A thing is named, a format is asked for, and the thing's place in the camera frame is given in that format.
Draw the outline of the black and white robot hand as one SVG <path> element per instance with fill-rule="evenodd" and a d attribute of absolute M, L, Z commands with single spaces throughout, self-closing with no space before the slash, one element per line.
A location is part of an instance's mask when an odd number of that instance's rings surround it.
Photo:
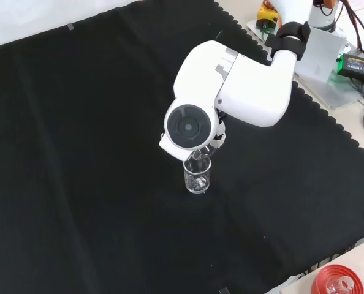
<path fill-rule="evenodd" d="M 208 145 L 210 153 L 214 153 L 217 149 L 219 149 L 226 140 L 226 125 L 224 124 L 224 118 L 227 116 L 222 111 L 217 111 L 219 118 L 219 125 L 216 131 L 216 135 L 214 139 Z"/>

